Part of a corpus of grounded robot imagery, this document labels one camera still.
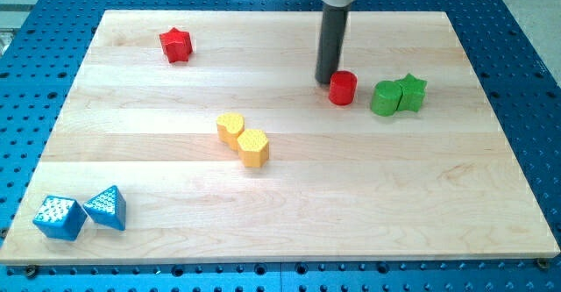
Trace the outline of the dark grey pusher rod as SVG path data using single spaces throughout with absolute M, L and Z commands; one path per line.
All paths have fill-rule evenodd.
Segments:
M 354 0 L 322 0 L 323 15 L 316 57 L 316 81 L 329 85 L 337 71 L 348 13 Z

